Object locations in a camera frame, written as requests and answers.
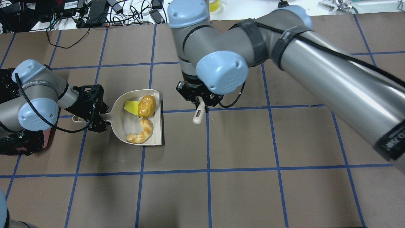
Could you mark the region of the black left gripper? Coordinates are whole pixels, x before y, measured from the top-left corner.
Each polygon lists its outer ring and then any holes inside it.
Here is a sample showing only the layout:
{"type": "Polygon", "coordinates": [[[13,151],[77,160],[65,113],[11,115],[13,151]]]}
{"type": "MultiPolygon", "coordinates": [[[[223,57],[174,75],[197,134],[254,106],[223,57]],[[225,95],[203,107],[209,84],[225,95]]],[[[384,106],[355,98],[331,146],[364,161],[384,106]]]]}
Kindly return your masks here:
{"type": "Polygon", "coordinates": [[[109,106],[103,101],[103,87],[100,84],[73,86],[70,91],[76,93],[77,97],[73,104],[65,110],[85,121],[90,121],[93,117],[87,130],[97,133],[105,132],[110,126],[110,122],[100,117],[100,114],[106,114],[109,111],[109,106]]]}

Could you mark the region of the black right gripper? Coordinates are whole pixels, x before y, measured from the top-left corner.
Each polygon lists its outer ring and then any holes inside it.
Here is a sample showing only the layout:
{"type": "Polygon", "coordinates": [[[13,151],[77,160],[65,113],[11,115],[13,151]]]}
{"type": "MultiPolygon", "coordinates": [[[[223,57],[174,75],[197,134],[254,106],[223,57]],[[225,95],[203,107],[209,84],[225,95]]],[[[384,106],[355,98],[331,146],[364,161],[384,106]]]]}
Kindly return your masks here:
{"type": "Polygon", "coordinates": [[[182,71],[183,80],[179,81],[176,90],[186,101],[191,101],[199,105],[198,96],[204,101],[204,110],[209,112],[209,107],[215,107],[224,98],[223,95],[217,95],[211,92],[207,86],[196,76],[186,74],[182,71]]]}

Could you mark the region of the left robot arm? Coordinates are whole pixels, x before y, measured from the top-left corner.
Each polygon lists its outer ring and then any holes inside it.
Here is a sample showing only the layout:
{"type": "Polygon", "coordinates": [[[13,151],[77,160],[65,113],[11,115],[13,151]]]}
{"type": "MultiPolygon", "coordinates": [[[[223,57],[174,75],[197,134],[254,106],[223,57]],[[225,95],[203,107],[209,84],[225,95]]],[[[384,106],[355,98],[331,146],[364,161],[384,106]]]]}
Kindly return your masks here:
{"type": "Polygon", "coordinates": [[[1,103],[1,138],[21,130],[38,132],[53,128],[78,133],[107,129],[101,114],[107,113],[109,106],[103,101],[104,89],[100,84],[72,86],[49,66],[34,59],[12,69],[10,78],[18,86],[19,96],[1,103]],[[84,119],[86,125],[78,130],[58,127],[60,109],[84,119]]]}

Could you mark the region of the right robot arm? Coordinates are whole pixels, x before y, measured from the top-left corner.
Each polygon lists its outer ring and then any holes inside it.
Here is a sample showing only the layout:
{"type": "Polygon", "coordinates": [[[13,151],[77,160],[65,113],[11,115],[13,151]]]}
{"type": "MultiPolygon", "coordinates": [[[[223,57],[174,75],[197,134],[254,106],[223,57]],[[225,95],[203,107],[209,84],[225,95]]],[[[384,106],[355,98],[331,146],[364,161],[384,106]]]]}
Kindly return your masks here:
{"type": "Polygon", "coordinates": [[[272,60],[404,172],[404,82],[326,41],[301,6],[223,33],[204,0],[174,0],[167,16],[184,78],[176,89],[197,109],[207,112],[246,81],[250,67],[272,60]]]}

